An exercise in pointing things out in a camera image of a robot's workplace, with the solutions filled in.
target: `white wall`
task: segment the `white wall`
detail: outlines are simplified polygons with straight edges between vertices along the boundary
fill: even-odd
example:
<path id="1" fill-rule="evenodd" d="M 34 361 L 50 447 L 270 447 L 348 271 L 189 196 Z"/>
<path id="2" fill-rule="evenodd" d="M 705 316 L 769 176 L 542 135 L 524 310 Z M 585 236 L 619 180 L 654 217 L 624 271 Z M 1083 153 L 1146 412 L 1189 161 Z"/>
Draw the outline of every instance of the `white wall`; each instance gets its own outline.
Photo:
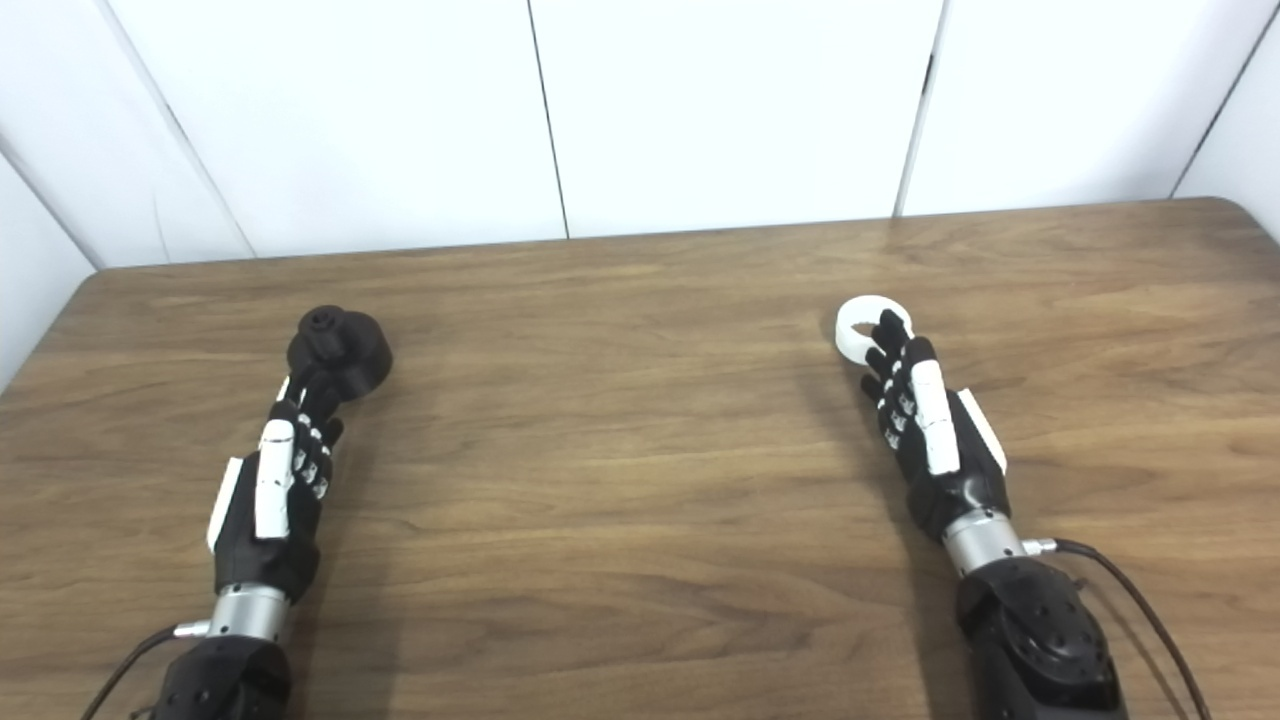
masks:
<path id="1" fill-rule="evenodd" d="M 0 389 L 93 268 L 0 158 Z"/>
<path id="2" fill-rule="evenodd" d="M 563 238 L 524 0 L 110 0 L 261 255 Z"/>
<path id="3" fill-rule="evenodd" d="M 1167 197 L 1275 0 L 951 0 L 909 215 Z"/>
<path id="4" fill-rule="evenodd" d="M 941 0 L 534 0 L 570 234 L 890 215 Z"/>
<path id="5" fill-rule="evenodd" d="M 0 136 L 95 259 L 250 256 L 93 0 L 12 1 L 0 15 Z"/>
<path id="6" fill-rule="evenodd" d="M 1280 23 L 1272 23 L 1196 155 L 1178 197 L 1234 200 L 1280 238 Z"/>

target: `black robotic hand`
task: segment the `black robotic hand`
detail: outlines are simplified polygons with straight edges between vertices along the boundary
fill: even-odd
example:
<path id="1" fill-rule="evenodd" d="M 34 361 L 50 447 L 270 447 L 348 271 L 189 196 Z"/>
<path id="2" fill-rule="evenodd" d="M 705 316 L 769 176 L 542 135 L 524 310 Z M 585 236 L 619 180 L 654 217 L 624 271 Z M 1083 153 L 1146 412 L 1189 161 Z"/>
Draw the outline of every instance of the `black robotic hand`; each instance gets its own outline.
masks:
<path id="1" fill-rule="evenodd" d="M 975 717 L 1125 720 L 1102 628 L 1065 573 L 1029 557 L 1046 541 L 1023 543 L 1009 521 L 1005 452 L 973 395 L 946 388 L 933 345 L 911 334 L 905 310 L 879 310 L 896 302 L 861 296 L 846 307 L 836 346 L 874 370 L 861 387 L 908 480 L 911 520 L 963 578 L 956 621 L 970 648 Z M 851 315 L 874 316 L 869 307 L 879 314 L 874 345 L 849 334 Z"/>
<path id="2" fill-rule="evenodd" d="M 933 345 L 913 337 L 892 310 L 881 314 L 872 340 L 865 361 L 876 374 L 864 375 L 861 387 L 906 478 L 915 524 L 941 541 L 975 510 L 1009 516 L 1005 451 L 973 393 L 946 388 Z"/>

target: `silver cylindrical joint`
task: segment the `silver cylindrical joint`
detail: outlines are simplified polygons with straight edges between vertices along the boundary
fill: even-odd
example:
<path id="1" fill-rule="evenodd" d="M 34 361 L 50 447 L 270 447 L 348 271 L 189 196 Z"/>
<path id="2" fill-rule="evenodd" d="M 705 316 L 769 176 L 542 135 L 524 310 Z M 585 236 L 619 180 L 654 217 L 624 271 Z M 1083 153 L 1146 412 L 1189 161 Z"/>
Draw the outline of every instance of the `silver cylindrical joint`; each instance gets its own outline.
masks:
<path id="1" fill-rule="evenodd" d="M 241 583 L 223 588 L 209 620 L 209 637 L 247 635 L 268 642 L 280 641 L 289 598 L 284 593 L 257 583 Z"/>
<path id="2" fill-rule="evenodd" d="M 961 578 L 996 560 L 1027 555 L 1009 518 L 995 510 L 961 515 L 942 532 L 942 544 Z"/>

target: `white finger segment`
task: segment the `white finger segment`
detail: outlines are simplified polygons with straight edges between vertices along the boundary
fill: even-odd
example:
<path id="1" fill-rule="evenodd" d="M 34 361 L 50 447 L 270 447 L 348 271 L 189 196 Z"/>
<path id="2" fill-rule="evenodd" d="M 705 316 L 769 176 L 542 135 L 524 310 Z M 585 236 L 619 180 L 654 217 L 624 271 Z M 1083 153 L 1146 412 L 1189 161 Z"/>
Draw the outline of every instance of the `white finger segment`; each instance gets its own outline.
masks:
<path id="1" fill-rule="evenodd" d="M 892 310 L 902 319 L 906 337 L 911 337 L 911 315 L 893 300 L 881 295 L 859 295 L 846 301 L 836 313 L 836 350 L 850 363 L 867 364 L 867 351 L 876 347 L 876 341 L 854 329 L 854 325 L 877 325 L 884 310 Z"/>
<path id="2" fill-rule="evenodd" d="M 911 366 L 911 388 L 915 391 L 915 423 L 924 434 L 925 459 L 931 475 L 945 475 L 960 469 L 960 450 L 951 420 L 947 388 L 937 360 L 924 360 Z"/>
<path id="3" fill-rule="evenodd" d="M 969 392 L 969 388 L 964 388 L 956 395 L 960 397 L 960 404 L 964 405 L 964 409 L 969 411 L 969 416 L 973 418 L 973 424 L 978 428 L 978 434 L 982 436 L 982 442 L 986 443 L 987 451 L 991 452 L 991 456 L 1000 465 L 1000 471 L 1007 474 L 1009 460 L 1005 457 L 1005 448 L 1000 445 L 996 430 L 991 429 L 987 415 L 982 413 L 982 407 L 978 407 L 978 400 Z"/>
<path id="4" fill-rule="evenodd" d="M 293 486 L 293 423 L 269 420 L 257 446 L 253 488 L 253 534 L 260 539 L 289 537 L 288 495 Z"/>

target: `black arm casing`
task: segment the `black arm casing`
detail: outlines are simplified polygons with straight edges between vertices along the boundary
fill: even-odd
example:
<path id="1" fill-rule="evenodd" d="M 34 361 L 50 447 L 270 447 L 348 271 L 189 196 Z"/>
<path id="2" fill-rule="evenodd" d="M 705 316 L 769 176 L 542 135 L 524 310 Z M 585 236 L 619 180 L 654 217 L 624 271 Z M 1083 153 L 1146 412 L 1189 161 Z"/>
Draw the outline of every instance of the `black arm casing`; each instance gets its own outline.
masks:
<path id="1" fill-rule="evenodd" d="M 280 589 L 292 602 L 315 580 L 320 568 L 316 527 L 320 501 L 305 483 L 289 488 L 289 537 L 257 539 L 253 534 L 253 489 L 257 484 L 257 452 L 244 459 L 232 493 L 221 533 L 214 543 L 214 592 L 227 585 L 259 583 Z"/>
<path id="2" fill-rule="evenodd" d="M 960 583 L 956 618 L 977 720 L 1128 720 L 1106 638 L 1065 573 L 1029 557 L 984 565 Z"/>
<path id="3" fill-rule="evenodd" d="M 154 720 L 280 720 L 289 662 L 278 644 L 238 635 L 207 638 L 169 665 Z"/>

